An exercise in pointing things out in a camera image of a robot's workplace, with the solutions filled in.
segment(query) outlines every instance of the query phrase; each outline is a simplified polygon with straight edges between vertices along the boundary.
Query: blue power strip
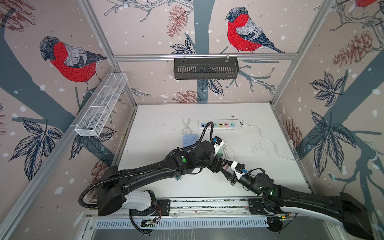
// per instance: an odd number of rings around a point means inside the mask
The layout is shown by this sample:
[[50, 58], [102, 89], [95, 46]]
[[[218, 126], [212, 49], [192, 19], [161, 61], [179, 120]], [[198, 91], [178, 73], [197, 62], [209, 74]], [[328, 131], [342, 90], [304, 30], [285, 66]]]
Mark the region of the blue power strip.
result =
[[199, 137], [196, 134], [185, 134], [183, 137], [183, 147], [196, 143], [198, 139]]

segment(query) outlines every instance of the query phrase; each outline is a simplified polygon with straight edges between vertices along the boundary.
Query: wallpaper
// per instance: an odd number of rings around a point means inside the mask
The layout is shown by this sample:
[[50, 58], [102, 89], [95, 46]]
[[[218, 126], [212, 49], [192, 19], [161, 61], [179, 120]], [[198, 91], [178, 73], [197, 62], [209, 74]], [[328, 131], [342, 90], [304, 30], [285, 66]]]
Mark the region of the wallpaper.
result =
[[[111, 166], [132, 111], [122, 94], [98, 138], [76, 135], [10, 239], [76, 239], [88, 210], [78, 197]], [[96, 191], [84, 197], [94, 199]]]
[[318, 194], [352, 194], [384, 239], [384, 1], [332, 8], [276, 108]]
[[114, 54], [126, 55], [171, 54], [186, 36], [197, 54], [297, 52], [322, 1], [90, 2]]
[[120, 62], [138, 103], [270, 101], [290, 60], [239, 61], [236, 79], [176, 80], [173, 61]]
[[110, 68], [77, 1], [0, 0], [0, 220]]

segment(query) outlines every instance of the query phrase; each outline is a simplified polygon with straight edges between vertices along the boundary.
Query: white wire mesh basket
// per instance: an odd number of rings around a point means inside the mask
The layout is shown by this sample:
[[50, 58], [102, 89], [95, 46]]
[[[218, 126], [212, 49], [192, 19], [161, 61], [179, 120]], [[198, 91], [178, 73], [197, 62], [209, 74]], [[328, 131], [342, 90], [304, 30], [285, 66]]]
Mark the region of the white wire mesh basket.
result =
[[127, 83], [125, 73], [112, 73], [80, 120], [75, 131], [80, 136], [98, 137]]

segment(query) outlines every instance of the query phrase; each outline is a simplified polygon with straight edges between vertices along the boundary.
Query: wire basket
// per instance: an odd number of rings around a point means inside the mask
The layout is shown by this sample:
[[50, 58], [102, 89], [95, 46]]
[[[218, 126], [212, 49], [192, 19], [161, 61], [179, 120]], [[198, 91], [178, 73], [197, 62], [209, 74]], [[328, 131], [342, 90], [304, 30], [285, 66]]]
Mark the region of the wire basket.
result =
[[75, 129], [80, 136], [100, 135], [126, 83], [125, 73], [110, 75]]
[[237, 58], [175, 58], [177, 80], [235, 79], [239, 73]]

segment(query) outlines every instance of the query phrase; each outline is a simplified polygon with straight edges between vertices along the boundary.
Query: gray hanging basket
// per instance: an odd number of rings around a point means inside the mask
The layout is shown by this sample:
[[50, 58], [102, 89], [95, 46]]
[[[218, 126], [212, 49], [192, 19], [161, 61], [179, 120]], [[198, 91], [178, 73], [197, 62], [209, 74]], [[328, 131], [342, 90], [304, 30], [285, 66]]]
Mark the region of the gray hanging basket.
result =
[[175, 58], [175, 79], [235, 79], [239, 73], [237, 58]]

